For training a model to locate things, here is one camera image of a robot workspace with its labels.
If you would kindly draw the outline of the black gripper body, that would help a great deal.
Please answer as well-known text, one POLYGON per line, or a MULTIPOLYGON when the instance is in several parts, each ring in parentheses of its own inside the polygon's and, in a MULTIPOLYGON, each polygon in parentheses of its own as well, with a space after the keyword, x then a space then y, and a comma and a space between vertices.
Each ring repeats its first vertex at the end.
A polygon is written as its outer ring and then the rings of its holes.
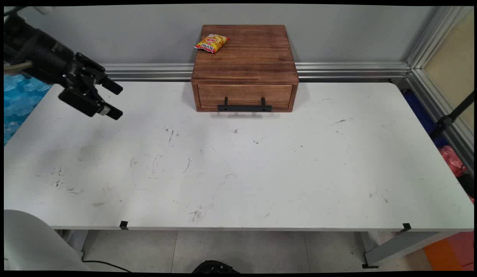
POLYGON ((78 87, 75 53, 18 15, 3 23, 4 73, 25 72, 45 83, 78 87))

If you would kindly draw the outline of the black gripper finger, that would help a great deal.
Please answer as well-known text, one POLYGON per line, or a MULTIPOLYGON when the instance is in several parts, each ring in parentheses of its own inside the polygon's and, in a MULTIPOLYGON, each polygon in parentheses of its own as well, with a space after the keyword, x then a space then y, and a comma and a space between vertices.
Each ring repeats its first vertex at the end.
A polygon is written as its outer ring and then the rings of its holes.
POLYGON ((77 76, 90 88, 94 88, 95 85, 101 85, 116 95, 123 91, 123 87, 110 79, 105 73, 105 68, 100 64, 82 53, 75 54, 75 61, 77 62, 77 76))
POLYGON ((88 117, 98 114, 118 120, 123 115, 122 110, 105 102, 96 90, 87 90, 85 93, 82 93, 82 91, 76 88, 64 89, 58 95, 58 98, 88 117))

